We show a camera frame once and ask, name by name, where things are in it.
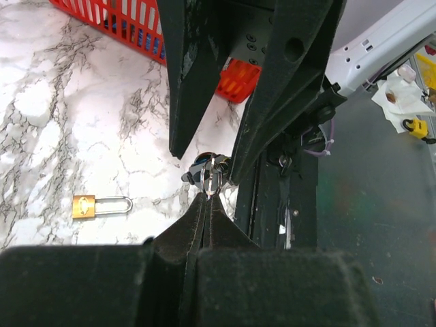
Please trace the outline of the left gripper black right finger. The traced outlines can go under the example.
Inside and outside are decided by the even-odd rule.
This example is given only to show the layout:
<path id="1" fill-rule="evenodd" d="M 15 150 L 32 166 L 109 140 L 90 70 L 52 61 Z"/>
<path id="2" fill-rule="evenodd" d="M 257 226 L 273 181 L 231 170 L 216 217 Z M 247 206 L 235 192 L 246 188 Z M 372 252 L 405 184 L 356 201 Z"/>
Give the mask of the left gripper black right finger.
<path id="1" fill-rule="evenodd" d="M 210 249 L 260 249 L 225 213 L 219 195 L 205 204 L 202 247 Z"/>

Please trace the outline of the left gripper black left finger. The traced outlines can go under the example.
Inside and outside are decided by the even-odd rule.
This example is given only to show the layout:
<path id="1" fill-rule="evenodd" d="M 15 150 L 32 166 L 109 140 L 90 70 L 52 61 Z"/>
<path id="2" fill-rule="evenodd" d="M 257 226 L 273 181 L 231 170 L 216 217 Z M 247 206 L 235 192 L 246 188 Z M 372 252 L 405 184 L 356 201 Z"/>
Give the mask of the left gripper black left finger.
<path id="1" fill-rule="evenodd" d="M 152 263 L 195 266 L 202 245 L 207 198 L 198 193 L 187 211 L 151 242 Z"/>

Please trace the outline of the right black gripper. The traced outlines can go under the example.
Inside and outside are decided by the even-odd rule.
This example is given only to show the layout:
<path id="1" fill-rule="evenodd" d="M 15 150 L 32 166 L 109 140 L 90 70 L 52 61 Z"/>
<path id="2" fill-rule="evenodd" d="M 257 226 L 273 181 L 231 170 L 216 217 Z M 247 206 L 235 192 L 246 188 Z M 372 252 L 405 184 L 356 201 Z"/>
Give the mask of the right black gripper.
<path id="1" fill-rule="evenodd" d="M 343 1 L 158 1 L 170 87 L 169 151 L 180 159 L 226 61 L 262 65 L 232 151 L 240 184 L 260 153 L 317 98 Z"/>

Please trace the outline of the small brass padlock with key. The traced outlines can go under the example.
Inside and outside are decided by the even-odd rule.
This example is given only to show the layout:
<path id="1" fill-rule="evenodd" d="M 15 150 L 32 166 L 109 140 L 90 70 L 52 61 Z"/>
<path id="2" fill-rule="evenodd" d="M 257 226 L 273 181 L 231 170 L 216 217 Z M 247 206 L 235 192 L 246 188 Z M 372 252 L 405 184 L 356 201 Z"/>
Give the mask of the small brass padlock with key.
<path id="1" fill-rule="evenodd" d="M 87 220 L 103 216 L 125 215 L 133 208 L 133 201 L 127 196 L 98 198 L 95 195 L 74 195 L 72 198 L 72 219 Z"/>

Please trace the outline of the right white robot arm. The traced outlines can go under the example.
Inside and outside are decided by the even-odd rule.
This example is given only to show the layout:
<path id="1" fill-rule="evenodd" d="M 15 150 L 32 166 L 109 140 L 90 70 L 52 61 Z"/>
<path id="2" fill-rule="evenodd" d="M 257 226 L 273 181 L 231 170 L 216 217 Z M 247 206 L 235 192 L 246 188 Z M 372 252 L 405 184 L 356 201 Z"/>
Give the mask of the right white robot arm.
<path id="1" fill-rule="evenodd" d="M 284 130 L 306 131 L 333 95 L 346 98 L 435 31 L 434 1 L 401 1 L 347 44 L 334 42 L 350 1 L 159 1 L 170 87 L 169 149 L 181 158 L 229 58 L 261 74 L 232 152 L 239 184 Z"/>

